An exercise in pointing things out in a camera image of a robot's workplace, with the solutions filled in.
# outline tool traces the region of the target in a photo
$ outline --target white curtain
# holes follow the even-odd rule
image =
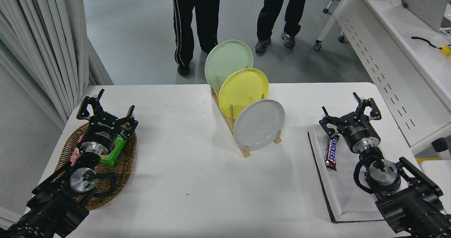
[[[0,0],[0,69],[60,128],[89,84],[113,84],[86,33],[83,0]]]

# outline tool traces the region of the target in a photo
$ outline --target woven tray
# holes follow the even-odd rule
[[[68,161],[70,161],[72,153],[77,147],[77,142],[80,136],[84,134],[88,124],[89,123],[86,123],[83,126],[79,127],[67,139],[66,144],[64,145],[63,151],[61,153],[60,159],[58,161],[58,165],[56,166],[55,170],[59,169],[64,164],[68,163]],[[127,126],[128,124],[123,125],[122,129],[123,130],[126,129]],[[121,154],[119,154],[118,158],[116,159],[114,166],[111,167],[103,163],[97,165],[97,167],[95,168],[96,173],[113,172],[117,175],[116,189],[113,191],[113,193],[111,193],[106,197],[101,198],[93,197],[87,204],[86,209],[88,210],[97,209],[100,206],[103,206],[104,204],[111,201],[121,192],[121,190],[125,187],[125,185],[129,181],[130,175],[132,174],[133,163],[135,160],[135,152],[136,152],[136,133],[133,133],[133,135],[129,138],[126,145],[122,149]],[[110,179],[98,179],[95,188],[97,189],[96,191],[97,193],[104,193],[108,191],[108,189],[110,188]]]

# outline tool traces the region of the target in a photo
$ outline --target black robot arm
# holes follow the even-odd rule
[[[355,92],[353,95],[358,102],[355,112],[334,117],[322,107],[325,116],[319,124],[329,138],[341,134],[351,152],[359,154],[353,177],[356,185],[376,195],[377,208],[396,233],[407,231],[419,238],[451,238],[451,216],[441,213],[441,189],[406,158],[401,157],[397,163],[384,159],[378,148],[381,139],[369,122],[381,119],[380,111],[372,98],[362,100]],[[366,107],[372,108],[369,116],[364,114]],[[328,124],[334,125],[336,130],[327,127]],[[359,181],[362,167],[366,169],[365,181],[369,188]],[[401,178],[408,187],[398,191]]]
[[[100,155],[108,154],[113,149],[117,135],[128,139],[138,122],[134,119],[131,106],[127,116],[117,118],[103,111],[100,97],[85,97],[80,105],[77,119],[89,121],[82,140],[77,145],[80,156],[75,164],[66,163],[39,184],[32,193],[35,195],[27,203],[30,211],[24,214],[9,229],[0,228],[0,238],[51,238],[54,234],[66,237],[87,217],[87,203],[93,197],[107,196],[116,186],[113,173],[96,174],[95,167],[100,163]],[[87,106],[91,105],[90,116]],[[129,123],[129,128],[122,125]],[[95,193],[97,179],[111,179],[111,187],[106,193]]]

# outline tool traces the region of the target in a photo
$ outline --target desk leg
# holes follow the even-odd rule
[[[342,1],[343,0],[340,1],[340,3],[338,4],[337,8],[334,11],[334,13],[329,18],[329,21],[327,21],[326,25],[322,29],[322,31],[319,34],[318,38],[316,39],[316,44],[314,45],[314,49],[315,50],[319,50],[322,47],[321,46],[321,42],[324,40],[324,38],[327,36],[329,31],[332,29],[332,26],[334,26],[335,22],[337,22],[337,20],[335,19],[335,12],[338,11],[338,8],[340,7]]]

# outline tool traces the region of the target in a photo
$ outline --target track pants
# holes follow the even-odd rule
[[[209,53],[217,44],[219,0],[172,0],[174,6],[175,61],[189,66],[193,58],[194,37],[191,22],[196,12],[200,47]]]
[[[257,37],[264,41],[271,37],[272,29],[280,10],[282,9],[284,0],[265,0],[264,6],[258,15],[257,21]],[[299,33],[301,26],[302,14],[304,11],[305,0],[289,0],[285,11],[285,27],[284,32],[295,36]]]

